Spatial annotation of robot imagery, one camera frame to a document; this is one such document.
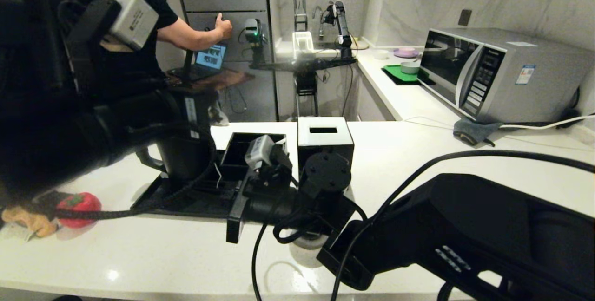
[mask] white countertop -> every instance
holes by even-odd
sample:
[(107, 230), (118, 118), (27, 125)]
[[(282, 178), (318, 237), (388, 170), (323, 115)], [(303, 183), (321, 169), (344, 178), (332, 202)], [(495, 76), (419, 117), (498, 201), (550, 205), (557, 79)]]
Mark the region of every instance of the white countertop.
[[(450, 130), (427, 125), (396, 121), (349, 123), (349, 128), (355, 142), (351, 188), (369, 216), (423, 163), (445, 153), (472, 149), (455, 140)], [(287, 134), (291, 161), (297, 164), (296, 123), (214, 127), (218, 148), (225, 148), (233, 131)], [(503, 137), (497, 144), (499, 149), (538, 151), (589, 163), (595, 159), (592, 147), (552, 133)], [(478, 174), (590, 216), (595, 214), (593, 175), (584, 171), (538, 161), (474, 157), (436, 165), (410, 189), (440, 172)], [(157, 174), (131, 155), (64, 185), (62, 190), (89, 191), (100, 198), (104, 209), (125, 209)], [(0, 231), (0, 287), (148, 301), (195, 300), (197, 295), (209, 300), (253, 300), (250, 262), (259, 225), (246, 225), (240, 244), (225, 242), (222, 222), (132, 217), (101, 221), (80, 233), (61, 229), (49, 238), (26, 243), (16, 236), (16, 228), (9, 225)], [(257, 264), (263, 298), (327, 299), (334, 276), (324, 267), (300, 264), (291, 254), (292, 247), (278, 244), (271, 229), (267, 230)], [(427, 300), (436, 297), (441, 285), (442, 280), (412, 265), (376, 276), (364, 293)], [(361, 292), (342, 286), (340, 293)], [(461, 297), (455, 293), (452, 299)]]
[(397, 121), (413, 117), (437, 119), (453, 125), (461, 117), (442, 101), (419, 85), (396, 85), (381, 70), (385, 65), (411, 62), (414, 58), (400, 58), (389, 49), (388, 59), (376, 59), (374, 49), (357, 52), (357, 62), (378, 96)]

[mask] plate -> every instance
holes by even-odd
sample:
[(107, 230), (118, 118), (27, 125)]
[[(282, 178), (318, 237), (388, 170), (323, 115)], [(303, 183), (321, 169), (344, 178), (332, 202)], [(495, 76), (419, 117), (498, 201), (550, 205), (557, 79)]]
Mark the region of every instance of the plate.
[(413, 51), (413, 53), (404, 54), (400, 53), (400, 49), (395, 49), (395, 51), (393, 51), (393, 55), (401, 58), (414, 58), (417, 57), (417, 55), (419, 55), (419, 51)]

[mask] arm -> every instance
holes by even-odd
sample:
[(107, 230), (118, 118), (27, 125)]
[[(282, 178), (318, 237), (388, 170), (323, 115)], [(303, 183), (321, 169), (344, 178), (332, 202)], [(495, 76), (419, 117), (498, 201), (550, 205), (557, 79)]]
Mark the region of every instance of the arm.
[(166, 41), (181, 49), (199, 51), (208, 49), (215, 43), (231, 37), (232, 26), (229, 20), (223, 21), (221, 13), (217, 15), (215, 29), (208, 32), (193, 30), (184, 20), (178, 18), (176, 22), (157, 30), (157, 39)]

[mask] faucet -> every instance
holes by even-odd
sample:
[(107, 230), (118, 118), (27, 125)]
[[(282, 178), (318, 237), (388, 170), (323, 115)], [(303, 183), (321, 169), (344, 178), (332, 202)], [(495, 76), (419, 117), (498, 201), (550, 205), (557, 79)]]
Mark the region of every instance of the faucet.
[(320, 11), (320, 24), (318, 27), (318, 40), (322, 40), (324, 37), (324, 33), (323, 33), (323, 9), (320, 6), (316, 6), (314, 8), (314, 12), (312, 12), (312, 19), (314, 19), (314, 17), (316, 16), (316, 11)]

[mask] bowl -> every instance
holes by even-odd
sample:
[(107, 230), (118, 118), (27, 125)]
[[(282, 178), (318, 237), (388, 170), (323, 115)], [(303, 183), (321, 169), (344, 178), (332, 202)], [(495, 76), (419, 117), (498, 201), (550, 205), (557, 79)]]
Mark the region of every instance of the bowl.
[(404, 74), (416, 74), (419, 71), (419, 62), (401, 63), (401, 72)]
[(374, 52), (372, 53), (372, 55), (376, 59), (387, 59), (389, 57), (389, 51), (385, 51), (385, 50), (374, 50)]

